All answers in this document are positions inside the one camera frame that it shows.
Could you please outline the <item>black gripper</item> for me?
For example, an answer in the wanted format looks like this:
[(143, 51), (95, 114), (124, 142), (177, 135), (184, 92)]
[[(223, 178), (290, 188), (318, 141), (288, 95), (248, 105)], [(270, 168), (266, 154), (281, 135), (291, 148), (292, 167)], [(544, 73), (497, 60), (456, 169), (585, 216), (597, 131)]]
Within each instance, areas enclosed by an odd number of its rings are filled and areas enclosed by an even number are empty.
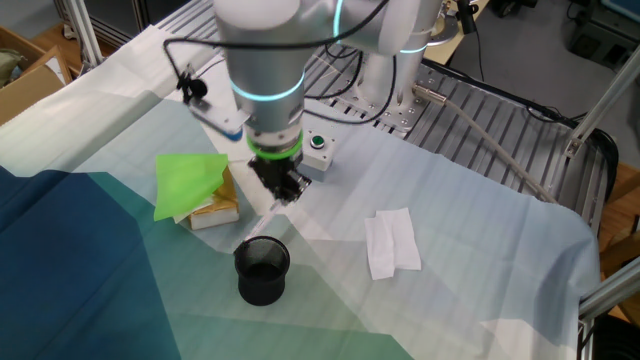
[(255, 156), (248, 166), (275, 200), (285, 204), (297, 201), (311, 185), (311, 180), (296, 174), (300, 157), (269, 160)]

